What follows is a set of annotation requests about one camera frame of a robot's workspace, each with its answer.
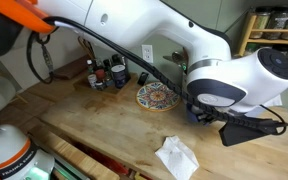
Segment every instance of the shelf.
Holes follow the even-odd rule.
[[[252,29],[251,32],[288,32],[288,29]]]
[[[277,40],[248,39],[247,42],[259,43],[259,44],[288,44],[288,40],[281,40],[281,39],[277,39]]]

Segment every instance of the decorative plate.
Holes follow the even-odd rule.
[[[146,84],[136,94],[137,104],[149,111],[167,111],[180,101],[181,98],[161,82]]]

